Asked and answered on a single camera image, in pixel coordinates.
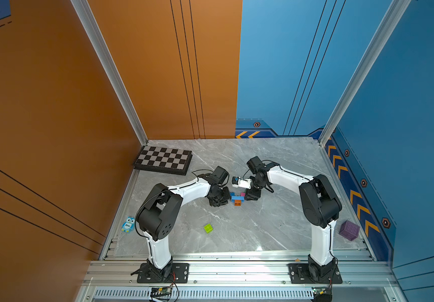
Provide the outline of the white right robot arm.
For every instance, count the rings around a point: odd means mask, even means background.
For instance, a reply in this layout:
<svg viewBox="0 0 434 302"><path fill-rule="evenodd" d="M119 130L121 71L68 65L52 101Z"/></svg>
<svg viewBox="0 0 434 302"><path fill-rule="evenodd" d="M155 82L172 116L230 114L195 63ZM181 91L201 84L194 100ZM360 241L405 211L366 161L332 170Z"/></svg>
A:
<svg viewBox="0 0 434 302"><path fill-rule="evenodd" d="M308 271L312 282L329 283L338 277L338 259L333 254L335 225L342 204L329 179L319 174L303 176L278 164L261 164L247 179L234 177L232 186L245 189L246 200L258 200L263 189L282 186L299 195L303 213L311 224L311 252Z"/></svg>

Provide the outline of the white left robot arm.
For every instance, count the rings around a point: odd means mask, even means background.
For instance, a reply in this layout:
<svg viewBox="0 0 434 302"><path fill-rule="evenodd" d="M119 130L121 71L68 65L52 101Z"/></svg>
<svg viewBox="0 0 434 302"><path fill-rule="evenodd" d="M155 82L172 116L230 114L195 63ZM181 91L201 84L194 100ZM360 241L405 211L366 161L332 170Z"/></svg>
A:
<svg viewBox="0 0 434 302"><path fill-rule="evenodd" d="M155 281L172 275L173 257L169 235L181 207L199 198L207 198L211 206L223 206L231 199L228 176L201 174L194 180L175 186L156 184L136 214L141 236L146 239L148 258L137 271Z"/></svg>

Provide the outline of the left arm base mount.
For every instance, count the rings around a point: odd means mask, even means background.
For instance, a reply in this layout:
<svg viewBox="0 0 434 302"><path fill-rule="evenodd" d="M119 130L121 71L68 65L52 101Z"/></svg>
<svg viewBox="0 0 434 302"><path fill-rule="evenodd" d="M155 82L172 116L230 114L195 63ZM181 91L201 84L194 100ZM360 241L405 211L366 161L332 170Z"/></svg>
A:
<svg viewBox="0 0 434 302"><path fill-rule="evenodd" d="M152 263L147 262L140 265L140 268L133 272L138 276L137 283L176 283L186 284L189 277L190 264L173 263L170 261L163 269L156 268Z"/></svg>

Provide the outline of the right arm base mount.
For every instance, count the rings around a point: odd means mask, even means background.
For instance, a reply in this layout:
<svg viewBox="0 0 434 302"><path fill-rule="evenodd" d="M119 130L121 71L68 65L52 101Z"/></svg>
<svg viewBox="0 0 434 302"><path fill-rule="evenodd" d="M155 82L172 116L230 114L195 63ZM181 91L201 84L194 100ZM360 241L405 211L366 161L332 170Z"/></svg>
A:
<svg viewBox="0 0 434 302"><path fill-rule="evenodd" d="M339 268L334 263L327 266L293 262L287 265L292 284L342 284Z"/></svg>

